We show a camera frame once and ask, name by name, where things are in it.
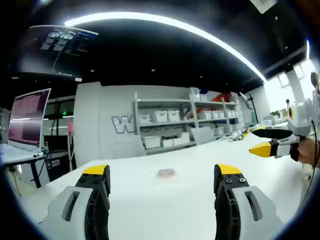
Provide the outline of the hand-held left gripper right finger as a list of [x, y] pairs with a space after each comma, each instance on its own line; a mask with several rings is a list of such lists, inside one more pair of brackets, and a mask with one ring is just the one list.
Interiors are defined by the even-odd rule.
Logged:
[[214, 166], [216, 240], [271, 240], [284, 223], [275, 204], [234, 166]]

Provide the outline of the person's right hand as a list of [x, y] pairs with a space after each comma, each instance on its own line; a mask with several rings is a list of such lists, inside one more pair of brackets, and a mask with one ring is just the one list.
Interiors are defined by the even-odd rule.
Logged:
[[298, 161], [316, 167], [320, 157], [320, 142], [313, 138], [306, 137], [298, 145]]

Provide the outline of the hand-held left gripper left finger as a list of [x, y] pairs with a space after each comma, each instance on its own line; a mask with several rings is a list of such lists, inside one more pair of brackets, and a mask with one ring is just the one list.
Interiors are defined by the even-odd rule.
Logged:
[[110, 193], [110, 166], [89, 167], [49, 203], [38, 228], [48, 240], [108, 240]]

